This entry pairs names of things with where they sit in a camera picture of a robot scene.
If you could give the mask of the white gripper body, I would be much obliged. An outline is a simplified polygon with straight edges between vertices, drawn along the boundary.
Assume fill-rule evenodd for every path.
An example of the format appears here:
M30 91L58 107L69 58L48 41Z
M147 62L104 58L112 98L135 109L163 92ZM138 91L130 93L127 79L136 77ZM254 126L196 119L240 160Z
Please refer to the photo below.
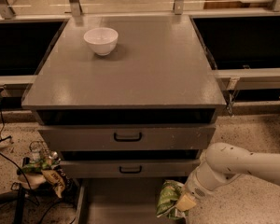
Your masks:
M184 191L198 200L205 199L206 197L213 195L213 192L211 190L204 188L203 185L199 182L196 170L190 173L185 183Z

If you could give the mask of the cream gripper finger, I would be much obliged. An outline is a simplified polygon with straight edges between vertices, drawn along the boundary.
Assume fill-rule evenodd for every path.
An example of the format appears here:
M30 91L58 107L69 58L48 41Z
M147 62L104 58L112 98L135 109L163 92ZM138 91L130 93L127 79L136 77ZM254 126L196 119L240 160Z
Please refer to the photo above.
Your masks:
M193 208L196 205L195 202L195 198L188 194L188 193L183 193L180 198L178 199L175 207L179 210L179 211L188 211L191 208Z

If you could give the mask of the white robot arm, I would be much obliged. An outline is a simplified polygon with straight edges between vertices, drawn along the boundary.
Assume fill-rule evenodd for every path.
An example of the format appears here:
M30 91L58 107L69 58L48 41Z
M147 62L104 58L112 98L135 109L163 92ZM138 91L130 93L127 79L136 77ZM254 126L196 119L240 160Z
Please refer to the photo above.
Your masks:
M252 175L280 186L280 154L251 152L227 143L214 143L189 175L175 207L188 211L215 189L240 175Z

